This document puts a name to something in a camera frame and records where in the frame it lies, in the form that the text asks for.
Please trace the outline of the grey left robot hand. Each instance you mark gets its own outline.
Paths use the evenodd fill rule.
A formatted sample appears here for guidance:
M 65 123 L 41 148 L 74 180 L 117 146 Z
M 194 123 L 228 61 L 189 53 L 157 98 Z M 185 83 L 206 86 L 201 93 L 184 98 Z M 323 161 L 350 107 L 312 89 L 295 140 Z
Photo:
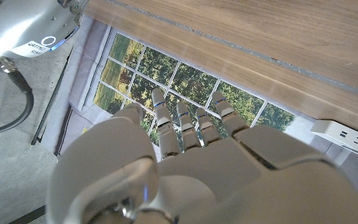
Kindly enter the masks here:
M 203 109 L 193 126 L 177 105 L 182 138 L 152 91 L 160 157 L 131 103 L 74 140 L 50 179 L 50 223 L 358 223 L 358 192 L 333 161 L 268 126 L 250 127 L 213 93 L 228 133 Z

